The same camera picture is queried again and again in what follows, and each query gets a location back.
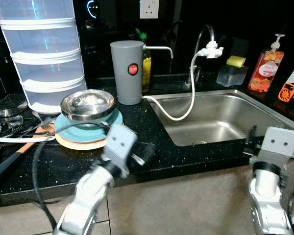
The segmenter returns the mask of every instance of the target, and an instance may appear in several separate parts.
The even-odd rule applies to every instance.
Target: black countertop
[[[158,76],[153,78],[148,94],[173,94],[190,92],[183,76]],[[97,80],[89,88],[106,90],[116,95],[113,79]],[[294,105],[277,101],[281,86],[271,87],[267,94],[245,92],[249,96],[273,108],[294,121]],[[196,84],[196,91],[224,90],[225,87],[210,81],[206,74]],[[176,146],[168,136],[160,120],[147,100],[133,106],[117,103],[125,125],[137,133],[138,139],[156,144],[152,160],[133,170],[126,179],[119,179],[116,187],[168,177],[181,176],[216,169],[248,164],[243,156],[244,140],[223,141],[193,146]],[[13,154],[22,145],[6,146],[0,151],[0,161]],[[0,185],[0,206],[14,205],[36,200],[32,183],[32,157],[38,144],[31,148]],[[46,143],[38,162],[38,183],[47,198],[73,194],[80,177],[90,165],[100,159],[102,149],[77,151],[67,149],[57,141]]]

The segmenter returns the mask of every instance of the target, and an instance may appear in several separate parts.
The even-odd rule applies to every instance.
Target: white cable
[[[4,143],[36,143],[36,142],[44,142],[44,141],[52,141],[54,140],[54,136],[45,136],[38,138],[2,138],[0,137],[0,142]]]
[[[194,72],[193,72],[193,67],[194,67],[194,64],[195,64],[195,60],[196,58],[199,56],[199,52],[196,53],[193,58],[192,58],[192,62],[191,62],[191,86],[192,86],[192,101],[191,101],[191,104],[190,104],[190,107],[188,108],[187,112],[181,116],[181,117],[172,117],[170,114],[167,113],[167,111],[161,106],[161,104],[152,96],[149,96],[149,95],[144,95],[143,96],[143,99],[151,99],[153,102],[155,102],[159,108],[162,110],[162,112],[168,117],[170,118],[171,120],[173,121],[181,121],[183,120],[184,118],[186,118],[188,116],[188,114],[190,114],[192,108],[193,108],[193,105],[194,105],[194,101],[195,101],[195,83],[194,83]]]

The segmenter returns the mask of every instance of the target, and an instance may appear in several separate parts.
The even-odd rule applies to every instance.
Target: black cable
[[[291,215],[292,215],[293,203],[294,203],[294,191],[291,194],[291,197],[289,199],[289,205],[288,205],[288,214],[289,214],[289,217],[292,217]]]
[[[32,164],[32,178],[33,178],[34,189],[35,189],[35,193],[38,198],[39,205],[40,205],[41,209],[45,212],[45,214],[51,224],[52,229],[54,229],[57,226],[57,223],[55,222],[54,217],[50,213],[49,209],[47,208],[47,206],[43,200],[41,192],[39,191],[38,181],[37,181],[38,158],[39,158],[40,152],[43,149],[43,147],[45,146],[45,144],[46,144],[46,142],[41,142],[34,153],[33,164]]]
[[[99,127],[103,128],[105,131],[108,131],[110,129],[110,124],[107,123],[107,122],[104,122],[104,121],[103,122],[86,121],[86,122],[73,123],[73,124],[64,126],[62,128],[59,128],[57,130],[57,133],[68,129],[69,127],[78,126],[78,125],[84,125],[84,124],[96,125],[96,126],[99,126]],[[42,149],[43,149],[43,147],[45,146],[46,143],[47,142],[41,142],[39,144],[39,146],[37,147],[35,153],[34,153],[33,164],[32,164],[32,178],[33,178],[34,189],[35,189],[38,201],[32,201],[31,203],[35,204],[36,206],[38,206],[39,208],[41,208],[45,212],[45,214],[46,214],[46,216],[47,216],[47,218],[48,218],[48,220],[49,220],[49,222],[51,224],[52,229],[54,229],[57,226],[57,223],[56,223],[54,217],[52,216],[52,214],[50,213],[49,209],[47,208],[46,204],[55,204],[55,203],[58,203],[58,202],[64,200],[67,197],[63,197],[63,198],[61,198],[59,200],[52,201],[52,202],[45,202],[43,200],[41,192],[39,191],[38,180],[37,180],[38,158],[39,158],[39,155],[40,155],[40,153],[41,153],[41,151],[42,151]]]

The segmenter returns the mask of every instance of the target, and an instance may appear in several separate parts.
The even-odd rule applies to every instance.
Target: tile floor
[[[289,164],[286,197],[294,188]],[[147,182],[109,190],[92,235],[251,235],[248,166]],[[51,205],[58,220],[72,197]],[[0,235],[51,234],[33,204],[0,208]]]

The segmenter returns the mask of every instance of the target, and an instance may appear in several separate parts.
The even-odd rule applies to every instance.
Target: plate
[[[57,134],[55,134],[55,139],[62,146],[66,148],[74,149],[74,150],[92,150],[92,149],[104,147],[107,144],[107,139],[95,141],[93,143],[76,143],[76,142],[64,140]]]
[[[105,118],[100,118],[100,121],[106,121],[111,125],[121,125],[123,117],[121,112],[118,109],[115,109],[110,115],[106,116]],[[70,120],[67,119],[63,114],[60,114],[54,124],[57,135],[59,135],[62,139],[77,143],[95,142],[106,138],[104,131],[97,126],[94,126],[94,128],[84,129],[78,126],[72,126],[61,131],[60,133],[57,132],[57,130],[60,128],[70,124]]]

